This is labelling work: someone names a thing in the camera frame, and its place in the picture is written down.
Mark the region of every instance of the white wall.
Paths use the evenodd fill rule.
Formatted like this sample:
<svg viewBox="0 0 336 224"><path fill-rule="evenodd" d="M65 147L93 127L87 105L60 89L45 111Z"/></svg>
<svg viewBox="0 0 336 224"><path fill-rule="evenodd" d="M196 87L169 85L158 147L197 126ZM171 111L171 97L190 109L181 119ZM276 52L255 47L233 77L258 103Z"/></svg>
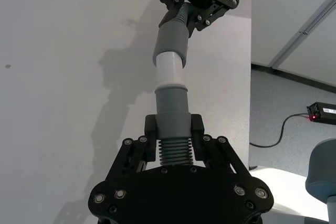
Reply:
<svg viewBox="0 0 336 224"><path fill-rule="evenodd" d="M253 0L251 60L269 65L325 0Z"/></svg>
<svg viewBox="0 0 336 224"><path fill-rule="evenodd" d="M190 111L247 164L250 0L240 2L193 35L185 75ZM92 187L155 113L165 11L159 0L0 0L1 222L96 222Z"/></svg>
<svg viewBox="0 0 336 224"><path fill-rule="evenodd" d="M336 86L336 11L279 66L285 72Z"/></svg>

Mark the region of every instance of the robotic arm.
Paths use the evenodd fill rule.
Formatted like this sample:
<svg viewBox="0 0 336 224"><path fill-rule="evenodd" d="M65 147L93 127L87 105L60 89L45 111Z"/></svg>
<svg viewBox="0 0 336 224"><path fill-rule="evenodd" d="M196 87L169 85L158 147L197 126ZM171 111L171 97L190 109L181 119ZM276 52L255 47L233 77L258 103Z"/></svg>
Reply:
<svg viewBox="0 0 336 224"><path fill-rule="evenodd" d="M250 175L224 136L205 134L202 117L188 111L182 79L187 42L239 0L160 0L161 21L153 61L157 68L156 115L144 135L125 139L108 172L89 197L99 224L257 223L274 203L268 186ZM155 161L159 141L161 167ZM205 167L193 165L195 159Z"/></svg>

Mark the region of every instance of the screw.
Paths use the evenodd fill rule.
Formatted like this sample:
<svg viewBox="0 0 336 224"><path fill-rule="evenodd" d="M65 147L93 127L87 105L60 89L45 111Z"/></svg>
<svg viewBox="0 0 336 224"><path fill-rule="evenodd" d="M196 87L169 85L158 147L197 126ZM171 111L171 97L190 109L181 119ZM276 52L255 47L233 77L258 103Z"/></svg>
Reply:
<svg viewBox="0 0 336 224"><path fill-rule="evenodd" d="M192 172L192 173L196 173L196 172L197 172L197 169L196 169L196 167L194 167L194 166L193 166L193 167L191 167L191 168L190 168L190 172Z"/></svg>
<svg viewBox="0 0 336 224"><path fill-rule="evenodd" d="M97 194L94 197L94 203L102 203L105 199L105 195L104 194Z"/></svg>
<svg viewBox="0 0 336 224"><path fill-rule="evenodd" d="M114 197L117 199L122 199L123 197L125 197L125 195L126 195L126 191L123 189L119 189L115 192Z"/></svg>
<svg viewBox="0 0 336 224"><path fill-rule="evenodd" d="M167 168L162 168L161 173L166 174L168 172Z"/></svg>
<svg viewBox="0 0 336 224"><path fill-rule="evenodd" d="M254 210L254 204L251 201L247 201L245 207L249 210Z"/></svg>
<svg viewBox="0 0 336 224"><path fill-rule="evenodd" d="M143 137L141 137L141 138L140 138L140 142L141 142L141 143L145 143L145 142L147 142L147 138L146 138L146 137L144 137L144 136L143 136Z"/></svg>
<svg viewBox="0 0 336 224"><path fill-rule="evenodd" d="M235 193L238 194L239 196L244 196L245 190L240 186L235 186Z"/></svg>
<svg viewBox="0 0 336 224"><path fill-rule="evenodd" d="M226 142L226 139L223 138L223 137L220 137L220 138L218 139L218 141L220 141L221 143L225 143L225 142Z"/></svg>
<svg viewBox="0 0 336 224"><path fill-rule="evenodd" d="M260 216L254 216L251 219L251 224L259 223Z"/></svg>
<svg viewBox="0 0 336 224"><path fill-rule="evenodd" d="M115 212L117 212L117 206L116 205L110 206L109 212L110 214L114 214Z"/></svg>
<svg viewBox="0 0 336 224"><path fill-rule="evenodd" d="M260 199L267 199L267 198L268 198L268 193L267 193L266 190L263 189L263 188L257 188L257 189L256 189L256 195L257 195Z"/></svg>
<svg viewBox="0 0 336 224"><path fill-rule="evenodd" d="M132 143L132 140L129 140L129 139L126 139L125 141L124 141L124 144L125 145L130 145Z"/></svg>

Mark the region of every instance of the black cable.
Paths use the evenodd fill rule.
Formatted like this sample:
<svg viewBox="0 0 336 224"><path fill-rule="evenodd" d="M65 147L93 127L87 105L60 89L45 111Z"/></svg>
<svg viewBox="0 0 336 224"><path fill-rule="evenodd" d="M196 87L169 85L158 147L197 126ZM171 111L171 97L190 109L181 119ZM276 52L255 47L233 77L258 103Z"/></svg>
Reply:
<svg viewBox="0 0 336 224"><path fill-rule="evenodd" d="M271 148L271 147L274 147L278 144L280 144L281 140L282 140L282 136L284 135L284 129L285 129L285 124L287 122L288 119L294 117L294 116L301 116L303 118L308 118L307 116L305 115L309 115L307 113L300 113L300 114L294 114L294 115L290 115L289 117L287 117L283 123L282 123L282 127L281 127L281 133L280 133L280 137L279 137L279 140L275 143L275 144L272 144L272 145L258 145L258 144L254 144L254 143L250 143L250 145L254 146L254 147L258 147L258 148Z"/></svg>

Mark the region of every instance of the gray cylinder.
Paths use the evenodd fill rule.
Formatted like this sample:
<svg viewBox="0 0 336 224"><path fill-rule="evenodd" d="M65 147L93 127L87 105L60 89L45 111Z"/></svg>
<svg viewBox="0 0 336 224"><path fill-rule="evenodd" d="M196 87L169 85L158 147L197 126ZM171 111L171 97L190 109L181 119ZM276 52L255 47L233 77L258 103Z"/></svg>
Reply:
<svg viewBox="0 0 336 224"><path fill-rule="evenodd" d="M187 89L165 87L155 91L158 139L190 138L191 115L188 111Z"/></svg>
<svg viewBox="0 0 336 224"><path fill-rule="evenodd" d="M329 224L336 224L336 196L329 197L327 200Z"/></svg>
<svg viewBox="0 0 336 224"><path fill-rule="evenodd" d="M177 20L171 20L163 24L157 34L153 62L156 65L156 57L162 52L175 52L181 59L183 67L186 64L189 31L187 26Z"/></svg>

